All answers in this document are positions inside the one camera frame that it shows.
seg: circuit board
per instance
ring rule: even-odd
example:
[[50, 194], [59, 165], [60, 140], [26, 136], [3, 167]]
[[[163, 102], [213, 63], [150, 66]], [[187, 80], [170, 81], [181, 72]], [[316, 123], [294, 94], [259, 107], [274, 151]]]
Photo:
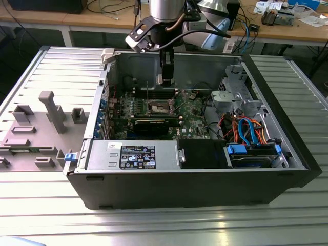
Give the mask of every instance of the circuit board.
[[[170, 99], [136, 98], [126, 92], [115, 105], [111, 115], [115, 139], [121, 140], [173, 140], [210, 138], [202, 116], [201, 97], [197, 93], [182, 90]], [[158, 125], [154, 134], [138, 134], [137, 124]], [[165, 134], [158, 134], [165, 128]]]

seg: warning label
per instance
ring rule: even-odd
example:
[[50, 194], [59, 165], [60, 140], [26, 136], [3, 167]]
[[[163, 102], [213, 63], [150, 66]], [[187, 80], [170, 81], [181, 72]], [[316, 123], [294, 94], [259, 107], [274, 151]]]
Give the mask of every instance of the warning label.
[[155, 169], [155, 146], [122, 146], [119, 159], [121, 169]]

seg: motherboard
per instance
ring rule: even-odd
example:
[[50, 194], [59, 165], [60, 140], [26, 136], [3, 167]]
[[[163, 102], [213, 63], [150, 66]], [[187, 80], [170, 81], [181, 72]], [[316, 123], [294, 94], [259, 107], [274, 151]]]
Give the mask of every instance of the motherboard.
[[104, 120], [104, 139], [210, 138], [202, 114], [204, 97], [192, 90], [176, 90], [169, 96], [163, 98], [160, 93], [142, 94], [133, 91], [125, 92], [120, 98], [109, 99]]

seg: workbench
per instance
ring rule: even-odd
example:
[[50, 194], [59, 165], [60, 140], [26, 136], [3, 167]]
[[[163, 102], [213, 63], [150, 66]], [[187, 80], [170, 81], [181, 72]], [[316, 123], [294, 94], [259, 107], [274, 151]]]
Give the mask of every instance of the workbench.
[[[28, 102], [32, 110], [46, 111], [37, 99], [42, 90], [54, 91], [55, 102], [65, 112], [74, 107], [89, 112], [104, 69], [101, 53], [102, 49], [61, 47], [39, 51], [0, 106], [0, 140], [10, 129], [10, 112], [17, 104]], [[276, 56], [257, 60], [263, 70], [286, 69], [286, 61]], [[0, 172], [0, 236], [20, 236], [47, 246], [327, 244], [327, 102], [303, 74], [288, 82], [268, 79], [323, 170], [304, 188], [289, 189], [260, 206], [89, 210], [60, 171]]]
[[[111, 3], [119, 3], [118, 0], [113, 0]], [[257, 43], [276, 43], [290, 45], [310, 45], [323, 46], [328, 40], [328, 26], [319, 28], [312, 27], [299, 20], [295, 20], [293, 26], [265, 26], [261, 24], [261, 15], [253, 14], [256, 0], [242, 0], [242, 5], [246, 16], [252, 23], [260, 25], [260, 31], [256, 38]], [[108, 8], [115, 10], [133, 5], [133, 1], [124, 2], [121, 5]], [[119, 15], [115, 15], [119, 20], [114, 20], [103, 14], [92, 13], [85, 9], [82, 14], [65, 14], [65, 13], [50, 13], [37, 11], [14, 11], [10, 5], [6, 4], [12, 15], [26, 28], [52, 29], [59, 30], [63, 36], [66, 47], [73, 47], [74, 41], [71, 36], [72, 31], [85, 32], [102, 32], [102, 33], [129, 33], [133, 29], [134, 15], [133, 8], [128, 8], [119, 11]], [[97, 2], [90, 5], [94, 11], [100, 11]], [[328, 8], [320, 7], [320, 11], [327, 11]], [[142, 5], [142, 17], [149, 16], [148, 4]], [[19, 24], [8, 14], [6, 9], [0, 4], [0, 26], [4, 27], [19, 27]], [[232, 42], [241, 40], [245, 34], [240, 23], [236, 23], [233, 31], [229, 31], [232, 35]]]

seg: wooden tabletop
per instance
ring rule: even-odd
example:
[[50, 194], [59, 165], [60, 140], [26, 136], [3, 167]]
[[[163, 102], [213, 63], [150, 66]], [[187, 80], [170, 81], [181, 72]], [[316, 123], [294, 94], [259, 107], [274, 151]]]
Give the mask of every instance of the wooden tabletop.
[[[313, 27], [300, 20], [294, 20], [293, 26], [285, 25], [273, 25], [266, 26], [261, 23], [262, 15], [253, 13], [256, 0], [241, 0], [242, 8], [245, 11], [246, 16], [250, 19], [251, 23], [259, 25], [260, 30], [258, 37], [262, 38], [274, 38], [274, 39], [291, 39], [291, 40], [303, 40], [314, 42], [326, 42], [328, 40], [328, 26]], [[320, 6], [318, 11], [328, 12], [327, 7]], [[237, 22], [234, 30], [229, 32], [230, 35], [243, 36], [245, 31], [241, 27], [241, 23]]]
[[[65, 14], [56, 12], [39, 12], [39, 11], [14, 11], [5, 0], [6, 6], [15, 18], [22, 23], [43, 23], [43, 24], [60, 24], [60, 25], [74, 25], [74, 26], [87, 26], [87, 27], [108, 27], [108, 28], [133, 28], [133, 7], [121, 10], [118, 15], [119, 20], [114, 20], [106, 16], [106, 14], [93, 13], [85, 9], [82, 14]], [[120, 0], [101, 0], [102, 5], [119, 3]], [[295, 20], [293, 26], [262, 25], [260, 14], [254, 14], [254, 5], [257, 0], [242, 0], [242, 7], [246, 16], [250, 19], [251, 23], [260, 26], [258, 37], [261, 38], [274, 38], [274, 39], [291, 39], [303, 40], [313, 42], [326, 42], [328, 40], [328, 26], [319, 28], [312, 27], [299, 20]], [[118, 6], [107, 7], [106, 10], [114, 11], [123, 7], [133, 5], [133, 0], [127, 0]], [[98, 2], [92, 3], [89, 8], [93, 11], [100, 11]], [[320, 11], [327, 11], [328, 8], [322, 8]], [[142, 18], [149, 16], [149, 7], [147, 4], [142, 4]], [[14, 19], [8, 14], [6, 9], [0, 4], [0, 21], [11, 21]], [[237, 22], [233, 31], [229, 31], [233, 36], [244, 36], [245, 31], [242, 29], [241, 24]]]

